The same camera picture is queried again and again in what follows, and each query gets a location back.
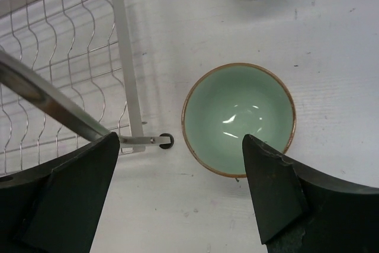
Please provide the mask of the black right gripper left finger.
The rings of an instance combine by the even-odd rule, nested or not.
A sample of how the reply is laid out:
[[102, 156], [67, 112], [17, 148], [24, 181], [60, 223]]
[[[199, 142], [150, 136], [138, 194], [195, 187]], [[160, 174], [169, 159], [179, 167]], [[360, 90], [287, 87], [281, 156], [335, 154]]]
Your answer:
[[89, 252], [120, 142], [110, 133], [1, 177], [1, 252]]

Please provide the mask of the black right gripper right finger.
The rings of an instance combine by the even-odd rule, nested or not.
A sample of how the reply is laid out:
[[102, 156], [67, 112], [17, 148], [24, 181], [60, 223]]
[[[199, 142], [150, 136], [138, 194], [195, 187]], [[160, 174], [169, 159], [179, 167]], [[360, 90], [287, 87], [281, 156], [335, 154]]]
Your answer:
[[250, 134], [242, 150], [268, 252], [378, 251], [377, 188], [320, 172]]

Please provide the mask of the pale green floral bowl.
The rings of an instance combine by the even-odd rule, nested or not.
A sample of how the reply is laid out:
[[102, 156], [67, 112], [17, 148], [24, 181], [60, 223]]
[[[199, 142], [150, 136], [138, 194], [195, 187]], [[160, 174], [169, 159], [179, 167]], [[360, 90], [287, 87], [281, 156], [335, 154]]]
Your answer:
[[286, 153], [296, 123], [294, 100], [283, 81], [250, 63], [229, 63], [203, 75], [189, 91], [181, 115], [183, 138], [193, 157], [229, 178], [246, 177], [245, 135]]

